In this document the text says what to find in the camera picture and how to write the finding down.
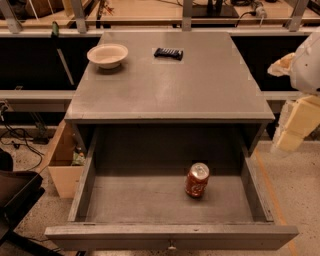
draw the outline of black monitor base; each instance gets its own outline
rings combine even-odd
[[[220,13],[215,7],[208,11],[205,5],[195,5],[192,7],[192,18],[239,18],[239,15],[230,5],[222,5]]]

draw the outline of red can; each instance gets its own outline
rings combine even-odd
[[[186,179],[186,192],[192,197],[201,197],[209,180],[209,168],[203,163],[191,166]]]

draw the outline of cardboard box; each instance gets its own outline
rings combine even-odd
[[[61,198],[74,197],[83,171],[83,166],[71,166],[75,146],[72,127],[63,120],[49,142],[46,160],[43,161],[43,164],[48,165]]]

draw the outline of gray tabletop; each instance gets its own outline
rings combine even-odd
[[[274,118],[228,33],[107,32],[100,43],[125,45],[129,54],[113,70],[88,64],[66,120]],[[182,61],[155,58],[158,47],[183,50]]]

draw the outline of black chair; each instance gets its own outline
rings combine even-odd
[[[43,195],[41,184],[33,171],[0,171],[0,246],[8,241],[32,255],[61,255],[14,232]]]

